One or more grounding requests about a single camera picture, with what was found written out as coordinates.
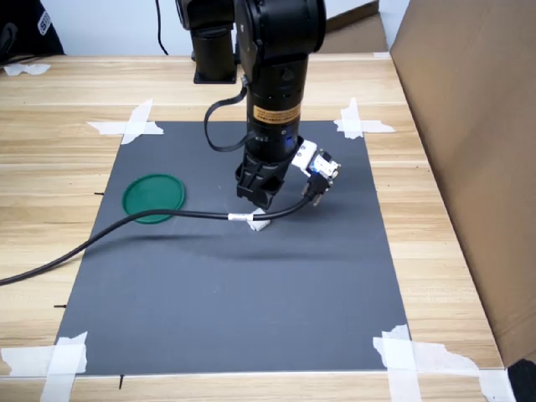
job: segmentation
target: wooden table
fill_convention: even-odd
[[[194,85],[186,58],[48,59],[44,75],[0,75],[0,276],[42,265],[86,240],[119,137],[87,121],[126,121],[153,99],[151,121],[201,121],[239,84]],[[443,343],[481,369],[500,368],[492,333],[441,200],[391,59],[312,56],[303,120],[337,120],[355,97],[363,120],[395,133],[366,143],[385,228],[415,341]],[[245,102],[214,120],[243,121]],[[80,256],[0,288],[0,348],[54,343]],[[0,374],[9,373],[0,361]],[[390,401],[385,372],[78,378],[71,400]],[[0,382],[0,401],[39,400],[42,379]],[[421,375],[423,400],[481,401],[478,380]]]

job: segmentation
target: cardboard wall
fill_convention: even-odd
[[[326,34],[318,53],[386,52],[384,25],[379,14]]]
[[[534,358],[536,1],[412,0],[391,52],[502,359]]]

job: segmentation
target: black cable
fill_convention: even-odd
[[[169,56],[166,48],[164,48],[164,45],[162,44],[162,20],[160,18],[160,2],[158,0],[154,0],[154,2],[157,5],[158,44],[160,45],[160,49],[162,49],[162,52],[164,52],[166,56]]]
[[[310,201],[312,200],[312,197],[310,195],[306,195],[299,203],[293,205],[290,208],[283,209],[278,212],[274,212],[271,214],[255,214],[253,216],[254,221],[258,220],[273,220],[273,219],[279,219],[283,218],[287,215],[295,213],[297,210],[302,209],[305,207]],[[59,265],[63,264],[70,258],[74,257],[81,251],[88,248],[90,245],[94,244],[96,241],[102,239],[104,236],[108,235],[109,233],[113,232],[116,229],[119,229],[121,226],[128,224],[129,222],[132,222],[133,220],[140,219],[146,216],[151,215],[173,215],[173,216],[181,216],[184,218],[201,218],[201,219],[218,219],[218,220],[229,220],[228,214],[221,214],[221,213],[210,213],[210,212],[195,212],[195,211],[177,211],[175,209],[151,209],[148,211],[142,211],[138,212],[137,214],[129,215],[121,220],[118,220],[114,224],[111,224],[107,228],[103,229],[101,232],[97,233],[95,236],[89,238],[87,241],[76,247],[75,249],[69,251],[67,254],[62,255],[58,259],[54,261],[50,261],[48,264],[42,265],[39,268],[35,268],[31,271],[23,272],[22,274],[18,274],[15,276],[10,276],[9,278],[1,279],[0,280],[0,286],[9,285],[15,282],[23,281],[28,278],[32,278],[37,275],[41,275],[45,272],[51,271],[54,268],[57,268]]]
[[[204,115],[204,122],[203,122],[203,124],[204,124],[204,136],[207,137],[207,141],[209,142],[209,146],[212,149],[214,149],[216,152],[232,152],[232,151],[236,151],[237,149],[242,148],[249,140],[252,140],[252,139],[254,139],[256,137],[254,132],[248,132],[236,144],[228,145],[228,146],[225,146],[225,147],[219,147],[219,146],[215,145],[212,141],[210,141],[210,137],[209,137],[208,124],[209,124],[210,116],[217,109],[219,109],[222,106],[229,106],[229,105],[235,105],[237,103],[240,103],[241,101],[244,100],[244,98],[245,98],[247,93],[248,93],[247,81],[245,79],[243,79],[242,80],[242,90],[240,91],[240,93],[237,96],[235,96],[234,98],[220,100],[220,101],[214,103],[213,105],[211,105],[209,107],[209,109],[207,110],[207,113]]]

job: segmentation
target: green lid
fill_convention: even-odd
[[[180,209],[184,203],[183,183],[168,174],[149,174],[132,182],[123,193],[123,209],[131,215],[149,209]],[[159,224],[171,215],[150,215],[136,222]]]

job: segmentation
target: gray work surface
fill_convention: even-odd
[[[242,151],[212,151],[200,122],[158,125],[164,135],[121,145],[93,234],[125,217],[123,192],[149,173],[184,182],[183,209],[256,209],[236,197]],[[231,143],[245,123],[209,130]],[[304,121],[301,134],[343,165],[318,207],[261,232],[224,220],[130,223],[85,252],[58,335],[88,332],[85,374],[384,369],[373,337],[406,318],[366,146],[332,121]],[[291,167],[271,211],[301,199],[306,181]]]

